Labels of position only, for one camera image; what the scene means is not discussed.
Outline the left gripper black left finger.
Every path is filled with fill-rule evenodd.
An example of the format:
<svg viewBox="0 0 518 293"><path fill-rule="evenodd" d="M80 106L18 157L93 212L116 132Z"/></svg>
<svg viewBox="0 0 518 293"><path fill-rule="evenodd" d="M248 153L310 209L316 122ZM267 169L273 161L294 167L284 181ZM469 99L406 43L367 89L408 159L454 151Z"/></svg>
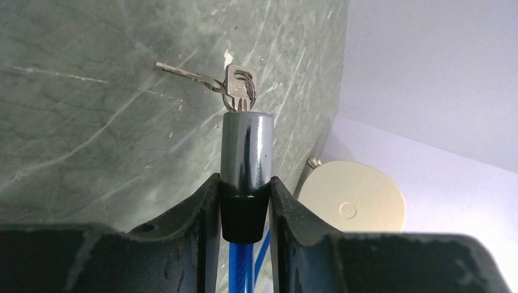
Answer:
<svg viewBox="0 0 518 293"><path fill-rule="evenodd" d="M214 292L218 174L130 232L100 224L1 226L2 292Z"/></svg>

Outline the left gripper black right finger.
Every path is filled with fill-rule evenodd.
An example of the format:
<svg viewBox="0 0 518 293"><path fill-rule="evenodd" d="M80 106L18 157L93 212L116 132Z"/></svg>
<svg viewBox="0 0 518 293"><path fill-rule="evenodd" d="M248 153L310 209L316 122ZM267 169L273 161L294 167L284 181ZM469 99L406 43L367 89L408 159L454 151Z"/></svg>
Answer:
<svg viewBox="0 0 518 293"><path fill-rule="evenodd" d="M509 292L489 251L463 234L344 233L270 183L275 292Z"/></svg>

